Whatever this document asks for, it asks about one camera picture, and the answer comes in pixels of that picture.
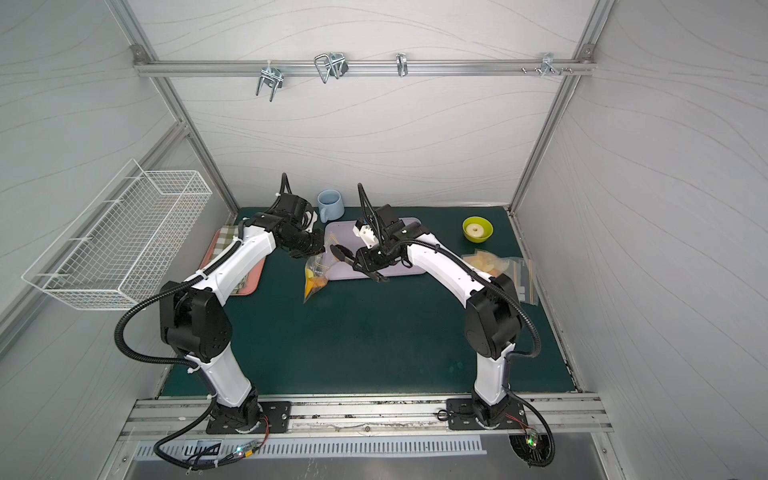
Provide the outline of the lavender plastic tray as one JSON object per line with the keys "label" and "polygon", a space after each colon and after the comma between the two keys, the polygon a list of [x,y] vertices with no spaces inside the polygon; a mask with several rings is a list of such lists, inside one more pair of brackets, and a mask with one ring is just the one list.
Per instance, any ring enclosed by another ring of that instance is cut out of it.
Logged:
{"label": "lavender plastic tray", "polygon": [[[356,221],[336,221],[326,225],[324,230],[325,252],[323,253],[322,264],[328,266],[325,276],[329,281],[340,280],[360,280],[367,279],[367,276],[361,272],[354,271],[348,264],[336,259],[331,250],[332,244],[341,244],[355,253],[359,248],[365,247],[362,239],[355,235],[353,229]],[[399,277],[421,275],[425,271],[422,268],[413,266],[406,267],[402,263],[389,266],[379,271],[385,277]]]}

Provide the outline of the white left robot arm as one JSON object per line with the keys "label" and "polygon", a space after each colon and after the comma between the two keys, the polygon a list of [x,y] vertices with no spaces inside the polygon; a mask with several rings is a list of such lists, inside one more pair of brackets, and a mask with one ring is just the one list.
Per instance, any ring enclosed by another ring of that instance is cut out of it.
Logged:
{"label": "white left robot arm", "polygon": [[[282,174],[272,205],[240,220],[222,253],[185,281],[167,282],[122,315],[114,330],[116,347],[132,360],[181,365],[200,375],[212,395],[212,416],[231,429],[254,429],[262,415],[258,393],[232,351],[233,328],[224,306],[235,286],[274,251],[282,249],[299,259],[323,253],[324,234],[314,228],[316,221],[310,202],[294,194],[288,175]],[[174,357],[142,354],[125,340],[129,321],[154,303],[160,306],[161,340]]]}

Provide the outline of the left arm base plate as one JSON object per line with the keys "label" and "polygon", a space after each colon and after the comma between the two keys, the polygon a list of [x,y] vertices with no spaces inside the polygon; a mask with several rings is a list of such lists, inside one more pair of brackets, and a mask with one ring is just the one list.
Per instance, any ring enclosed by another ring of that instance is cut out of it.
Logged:
{"label": "left arm base plate", "polygon": [[240,407],[216,404],[205,431],[209,435],[285,433],[290,410],[287,401],[246,402]]}

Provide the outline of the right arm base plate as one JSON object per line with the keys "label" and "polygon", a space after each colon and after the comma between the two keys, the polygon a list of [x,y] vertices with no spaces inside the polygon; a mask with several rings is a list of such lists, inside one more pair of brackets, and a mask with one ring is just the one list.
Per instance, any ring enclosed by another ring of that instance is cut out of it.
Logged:
{"label": "right arm base plate", "polygon": [[523,431],[528,424],[523,404],[509,396],[491,406],[474,397],[449,398],[436,417],[451,431]]}

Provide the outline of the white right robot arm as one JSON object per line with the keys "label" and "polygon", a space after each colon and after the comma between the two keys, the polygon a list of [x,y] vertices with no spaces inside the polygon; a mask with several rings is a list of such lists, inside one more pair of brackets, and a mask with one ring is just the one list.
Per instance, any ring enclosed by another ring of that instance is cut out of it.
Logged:
{"label": "white right robot arm", "polygon": [[459,301],[465,309],[464,336],[477,358],[472,394],[476,422],[486,429],[499,426],[506,410],[522,403],[509,391],[509,361],[535,358],[542,349],[514,281],[471,266],[421,223],[405,223],[391,205],[374,207],[363,185],[357,190],[362,216],[354,232],[364,246],[345,262],[376,282],[386,282],[381,271],[396,264],[418,267]]}

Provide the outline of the clear zip bag with duck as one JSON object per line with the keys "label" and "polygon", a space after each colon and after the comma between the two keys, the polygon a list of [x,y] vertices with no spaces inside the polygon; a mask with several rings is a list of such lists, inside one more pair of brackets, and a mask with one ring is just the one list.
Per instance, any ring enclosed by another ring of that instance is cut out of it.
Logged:
{"label": "clear zip bag with duck", "polygon": [[328,272],[339,262],[331,251],[331,247],[337,244],[338,239],[334,234],[327,235],[324,245],[325,250],[307,259],[304,267],[304,303],[307,303],[315,293],[328,284]]}

